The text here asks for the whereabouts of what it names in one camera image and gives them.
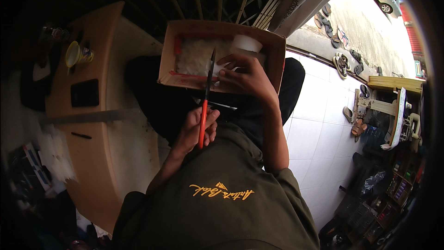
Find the person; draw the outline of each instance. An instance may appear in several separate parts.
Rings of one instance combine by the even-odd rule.
[[[235,111],[218,105],[202,110],[195,91],[158,84],[160,56],[128,63],[126,82],[171,150],[146,194],[125,197],[115,249],[319,249],[313,218],[288,168],[282,127],[302,88],[302,65],[285,60],[278,96],[256,58],[232,54],[217,63],[228,63],[220,84],[247,95],[211,92],[209,101],[235,101]],[[202,112],[207,123],[199,149]]]

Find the knee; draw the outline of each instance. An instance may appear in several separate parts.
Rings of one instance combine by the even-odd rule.
[[[139,56],[128,62],[124,78],[128,85],[138,82],[157,81],[160,56]]]
[[[305,79],[305,69],[301,62],[294,58],[285,58],[284,75],[293,80],[304,81]]]

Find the slipper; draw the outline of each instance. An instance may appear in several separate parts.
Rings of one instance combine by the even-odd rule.
[[[359,75],[360,73],[362,73],[364,71],[364,65],[363,64],[359,64],[355,66],[355,74]]]
[[[361,54],[357,53],[355,50],[349,50],[350,54],[355,58],[359,64],[362,64]]]
[[[325,32],[327,33],[327,36],[329,36],[330,38],[333,37],[333,28],[330,25],[330,22],[328,24],[324,24],[325,25]]]
[[[342,109],[342,113],[344,114],[344,116],[347,118],[347,121],[348,122],[352,122],[353,121],[353,112],[350,110],[350,108],[348,108],[348,107],[344,107],[343,109]]]
[[[345,56],[341,52],[337,52],[336,56],[341,57],[342,61],[344,61],[344,63],[347,65],[347,67],[346,67],[347,71],[351,72],[352,71],[352,67],[350,66],[350,63],[348,62],[347,56]]]
[[[330,24],[330,21],[327,20],[325,17],[322,17],[322,20],[321,20],[321,21],[322,21],[322,24],[323,24],[323,25],[331,25],[331,24]]]
[[[360,89],[361,89],[362,93],[365,95],[365,97],[370,97],[370,92],[369,92],[369,89],[367,89],[367,86],[365,86],[364,84],[361,84]]]
[[[367,129],[367,124],[362,123],[362,119],[356,120],[352,127],[352,134],[355,136],[361,135]]]
[[[328,17],[330,16],[332,10],[329,3],[325,4],[325,6],[322,8],[322,12]]]
[[[344,30],[342,30],[342,27],[340,25],[337,26],[337,36],[339,37],[339,39],[344,44],[344,48],[346,50],[349,50],[350,49],[350,45],[348,43],[348,37],[345,34]]]
[[[358,135],[358,131],[361,128],[361,125],[362,125],[362,119],[356,120],[356,122],[352,126],[352,134],[353,135]]]
[[[334,48],[339,48],[341,46],[341,40],[337,37],[337,35],[333,35],[330,41],[332,42],[332,46]]]
[[[320,13],[318,12],[317,14],[314,15],[314,23],[316,24],[316,26],[320,29],[322,28],[322,26],[324,25],[322,23],[322,17],[320,16]]]
[[[347,78],[347,69],[346,69],[346,65],[345,65],[344,61],[342,61],[340,57],[335,56],[335,57],[333,57],[333,64],[335,65],[339,76],[342,79],[346,79]]]

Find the white tile floor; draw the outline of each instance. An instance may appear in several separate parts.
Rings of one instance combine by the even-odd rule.
[[[290,169],[320,230],[344,197],[339,186],[348,185],[353,153],[362,152],[342,114],[344,106],[352,108],[354,90],[362,83],[351,77],[342,80],[336,69],[307,57],[288,51],[286,57],[300,61],[306,73],[296,108],[284,125]],[[158,146],[162,164],[169,147],[161,137]]]

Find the hand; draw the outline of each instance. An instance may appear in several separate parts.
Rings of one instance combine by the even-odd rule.
[[[227,62],[230,63],[219,72],[221,83],[234,83],[262,103],[279,103],[278,94],[257,58],[234,53],[220,59],[217,64]]]
[[[194,109],[186,115],[185,122],[182,125],[179,136],[176,139],[172,151],[177,151],[185,156],[191,152],[199,141],[200,117],[202,115],[202,107]],[[205,137],[203,144],[208,146],[216,137],[216,128],[218,123],[216,119],[219,117],[219,110],[207,109],[207,121],[205,124]]]

